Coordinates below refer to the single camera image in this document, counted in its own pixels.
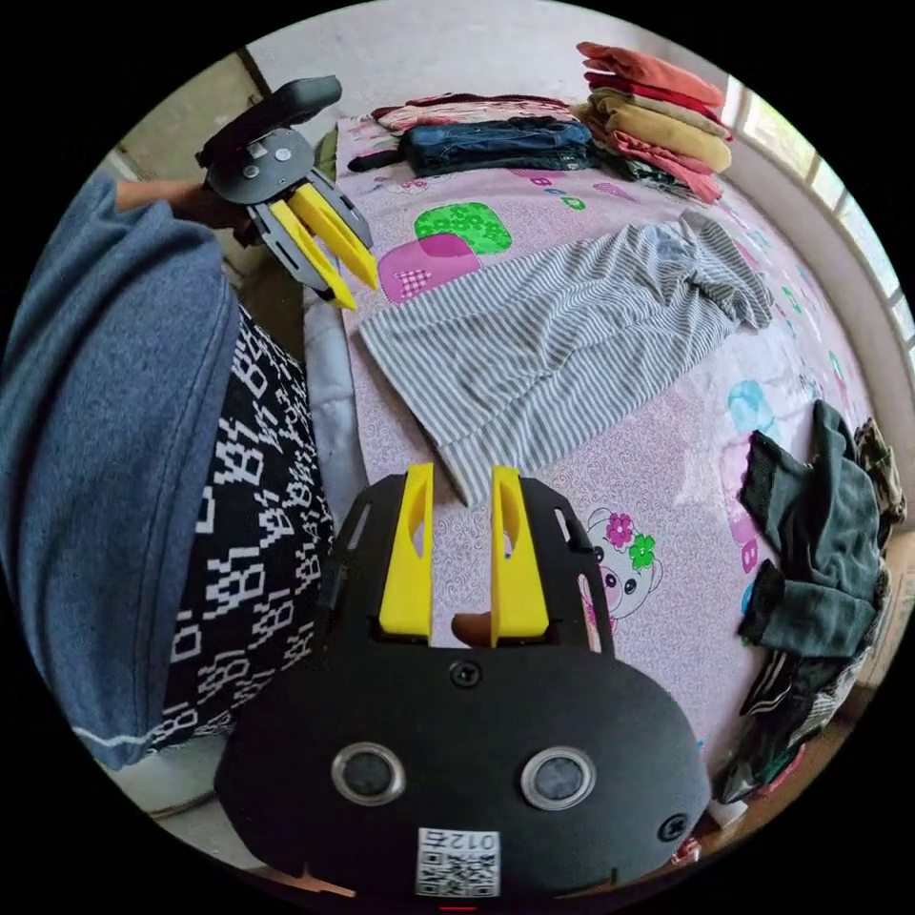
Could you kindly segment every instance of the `stack of folded clothes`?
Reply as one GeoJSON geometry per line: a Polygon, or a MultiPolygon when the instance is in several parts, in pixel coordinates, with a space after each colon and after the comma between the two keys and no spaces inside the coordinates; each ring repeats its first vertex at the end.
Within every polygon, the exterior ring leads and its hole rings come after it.
{"type": "Polygon", "coordinates": [[[470,94],[414,99],[372,117],[395,150],[358,156],[353,172],[407,161],[419,177],[472,169],[569,172],[592,164],[591,133],[558,99],[470,94]]]}
{"type": "Polygon", "coordinates": [[[731,164],[732,139],[714,111],[724,104],[721,90],[650,54],[590,41],[578,50],[591,94],[573,111],[590,129],[598,158],[637,180],[631,163],[638,161],[651,167],[659,187],[717,200],[722,191],[713,175],[731,164]]]}

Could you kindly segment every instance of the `window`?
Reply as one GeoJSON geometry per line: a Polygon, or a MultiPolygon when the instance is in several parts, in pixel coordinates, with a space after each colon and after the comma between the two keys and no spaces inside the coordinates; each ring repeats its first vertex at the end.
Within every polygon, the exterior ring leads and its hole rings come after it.
{"type": "Polygon", "coordinates": [[[765,146],[793,172],[806,178],[816,150],[797,128],[755,93],[750,95],[743,132],[765,146]]]}
{"type": "Polygon", "coordinates": [[[908,302],[904,296],[893,307],[893,317],[896,318],[903,340],[910,341],[915,336],[915,320],[912,320],[912,313],[908,310],[908,302]]]}
{"type": "Polygon", "coordinates": [[[905,342],[915,374],[915,321],[902,295],[899,278],[874,227],[858,202],[848,193],[841,178],[820,158],[800,131],[732,76],[727,80],[722,114],[726,115],[724,122],[733,125],[734,133],[759,143],[819,197],[831,211],[833,219],[842,223],[884,295],[884,305],[893,315],[893,323],[905,342]]]}
{"type": "Polygon", "coordinates": [[[841,178],[822,159],[817,165],[810,187],[830,210],[835,210],[839,206],[845,190],[841,178]]]}
{"type": "Polygon", "coordinates": [[[870,269],[877,277],[884,294],[889,295],[894,292],[899,286],[899,280],[896,278],[893,265],[889,262],[884,246],[880,243],[877,233],[874,232],[874,227],[868,222],[864,211],[853,197],[845,198],[839,209],[839,218],[855,240],[864,259],[870,264],[870,269]]]}

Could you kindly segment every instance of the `pink bedsheet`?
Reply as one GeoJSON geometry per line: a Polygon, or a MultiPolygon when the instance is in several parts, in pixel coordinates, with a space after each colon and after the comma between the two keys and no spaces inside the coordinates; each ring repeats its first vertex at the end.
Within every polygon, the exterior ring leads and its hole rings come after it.
{"type": "MultiPolygon", "coordinates": [[[[759,563],[772,556],[736,499],[748,437],[763,429],[807,459],[816,397],[852,428],[870,415],[844,331],[790,245],[726,181],[722,201],[706,208],[591,169],[429,179],[415,179],[405,164],[346,169],[354,155],[390,145],[371,120],[339,124],[338,183],[372,226],[383,286],[372,293],[353,280],[358,312],[344,318],[372,481],[434,459],[355,333],[379,310],[409,308],[423,289],[487,264],[674,219],[687,206],[718,218],[768,278],[777,311],[770,328],[733,335],[645,407],[537,474],[570,499],[604,549],[618,656],[671,692],[716,767],[763,658],[736,634],[759,563]],[[633,547],[642,557],[635,563],[633,547]]],[[[614,384],[625,371],[608,364],[594,384],[614,384]]],[[[434,366],[429,378],[435,382],[434,366]]],[[[489,508],[464,508],[439,472],[435,510],[434,641],[455,644],[451,615],[487,607],[489,508]]]]}

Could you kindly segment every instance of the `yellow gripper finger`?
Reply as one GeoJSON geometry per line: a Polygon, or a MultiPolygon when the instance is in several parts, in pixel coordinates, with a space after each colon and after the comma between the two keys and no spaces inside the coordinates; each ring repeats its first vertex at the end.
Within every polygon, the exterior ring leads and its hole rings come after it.
{"type": "Polygon", "coordinates": [[[289,205],[284,200],[276,200],[270,205],[270,212],[309,259],[321,279],[330,287],[331,292],[334,293],[335,304],[354,312],[356,301],[353,299],[349,287],[343,282],[343,277],[334,269],[334,265],[327,259],[327,255],[308,234],[308,230],[289,208],[289,205]]]}
{"type": "Polygon", "coordinates": [[[499,639],[539,639],[549,616],[540,585],[534,539],[524,508],[521,478],[513,467],[493,468],[493,570],[490,629],[499,639]],[[512,544],[506,556],[505,536],[512,544]]]}
{"type": "Polygon", "coordinates": [[[407,471],[378,624],[386,635],[432,637],[433,464],[407,471]],[[415,537],[422,525],[421,548],[415,537]]]}
{"type": "Polygon", "coordinates": [[[378,265],[372,253],[312,184],[295,189],[289,205],[346,266],[370,289],[378,288],[378,265]]]}

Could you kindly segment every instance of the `black and white patterned pants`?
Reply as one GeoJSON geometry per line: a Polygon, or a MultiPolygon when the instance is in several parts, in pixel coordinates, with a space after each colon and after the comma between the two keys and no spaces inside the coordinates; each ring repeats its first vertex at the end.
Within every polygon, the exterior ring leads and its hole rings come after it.
{"type": "Polygon", "coordinates": [[[151,751],[230,731],[311,653],[333,536],[303,368],[242,310],[151,751]]]}

